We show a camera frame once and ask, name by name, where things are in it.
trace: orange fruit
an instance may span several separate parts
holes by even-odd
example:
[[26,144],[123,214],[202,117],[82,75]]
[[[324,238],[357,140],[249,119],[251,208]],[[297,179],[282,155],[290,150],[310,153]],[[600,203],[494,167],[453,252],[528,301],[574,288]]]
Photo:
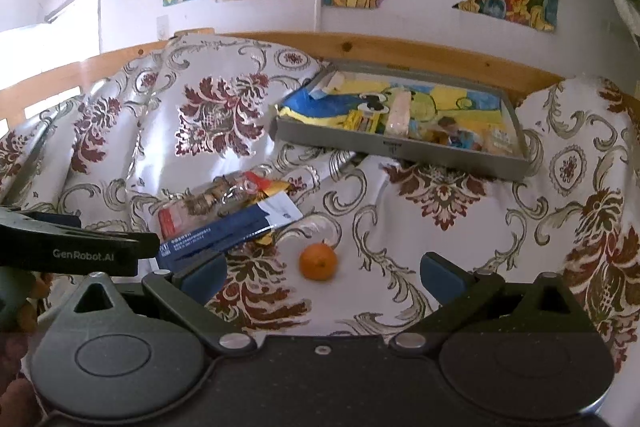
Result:
[[338,256],[333,248],[324,243],[309,245],[299,259],[300,272],[312,281],[327,281],[338,267]]

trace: silver bolt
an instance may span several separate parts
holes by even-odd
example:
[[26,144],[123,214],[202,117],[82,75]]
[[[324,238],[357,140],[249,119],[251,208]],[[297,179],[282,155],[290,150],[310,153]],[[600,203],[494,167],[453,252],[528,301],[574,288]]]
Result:
[[328,355],[330,353],[331,353],[331,347],[329,346],[316,347],[316,355]]
[[402,349],[420,349],[427,343],[427,339],[420,333],[400,333],[395,340],[396,346]]
[[251,337],[244,333],[227,333],[220,337],[220,346],[225,349],[244,349],[251,344]]

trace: human hand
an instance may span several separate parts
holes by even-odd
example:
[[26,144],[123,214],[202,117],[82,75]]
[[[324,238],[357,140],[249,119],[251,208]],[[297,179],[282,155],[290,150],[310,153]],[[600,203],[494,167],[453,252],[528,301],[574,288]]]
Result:
[[[47,298],[52,280],[48,274],[36,277],[30,298]],[[33,386],[20,369],[28,350],[28,335],[38,324],[36,310],[26,302],[15,318],[15,331],[0,331],[0,427],[33,427],[42,413]]]

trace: wooden bed frame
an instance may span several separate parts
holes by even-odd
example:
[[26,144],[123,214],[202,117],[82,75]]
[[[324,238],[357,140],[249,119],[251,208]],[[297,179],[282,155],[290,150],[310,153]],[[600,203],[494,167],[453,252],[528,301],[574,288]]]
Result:
[[[193,32],[211,33],[212,30]],[[528,94],[563,80],[556,74],[503,58],[423,42],[337,33],[251,32],[229,36],[276,42],[300,49],[315,58],[349,58],[403,70],[452,74],[499,87],[516,105]],[[151,42],[105,53],[8,87],[0,91],[0,120],[6,118],[9,128],[13,128],[24,121],[25,107],[77,86],[82,92],[89,92],[97,81],[116,73],[130,60],[165,45],[166,41]],[[640,114],[639,100],[625,95],[625,101]]]

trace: gray box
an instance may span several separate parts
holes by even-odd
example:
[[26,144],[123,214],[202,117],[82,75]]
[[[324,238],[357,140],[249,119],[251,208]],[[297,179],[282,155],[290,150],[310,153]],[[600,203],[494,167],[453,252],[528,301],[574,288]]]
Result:
[[520,181],[524,178],[529,168],[527,143],[522,127],[513,110],[513,105],[511,105],[510,100],[502,90],[444,74],[430,73],[428,71],[405,71],[348,60],[333,61],[331,66],[322,70],[302,89],[311,91],[316,84],[325,79],[327,75],[334,74],[335,71],[391,76],[391,81],[406,84],[407,86],[430,82],[493,94],[502,100],[502,111],[503,113],[508,113],[511,118],[521,155],[494,155],[488,152],[458,149],[410,138],[390,137],[382,134],[311,125],[288,116],[276,117],[275,135],[277,138],[307,146],[343,149],[441,165],[471,172],[479,176],[489,176],[510,181]]

